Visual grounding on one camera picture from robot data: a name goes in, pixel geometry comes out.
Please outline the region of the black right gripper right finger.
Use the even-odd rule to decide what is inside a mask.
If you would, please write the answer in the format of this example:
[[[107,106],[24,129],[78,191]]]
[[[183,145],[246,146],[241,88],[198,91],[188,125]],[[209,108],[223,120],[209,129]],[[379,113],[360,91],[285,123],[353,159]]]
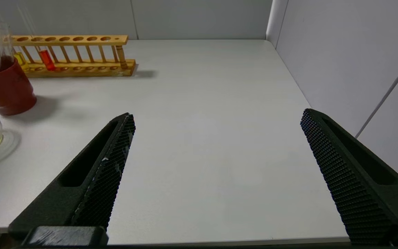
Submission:
[[[300,126],[351,245],[398,247],[398,173],[322,112]]]

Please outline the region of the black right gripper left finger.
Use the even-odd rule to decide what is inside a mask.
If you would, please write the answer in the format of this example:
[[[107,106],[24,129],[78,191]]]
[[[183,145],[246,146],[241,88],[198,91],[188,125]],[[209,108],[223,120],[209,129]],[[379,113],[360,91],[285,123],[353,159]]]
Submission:
[[[109,121],[10,223],[9,234],[23,240],[40,226],[106,229],[135,130],[130,113]]]

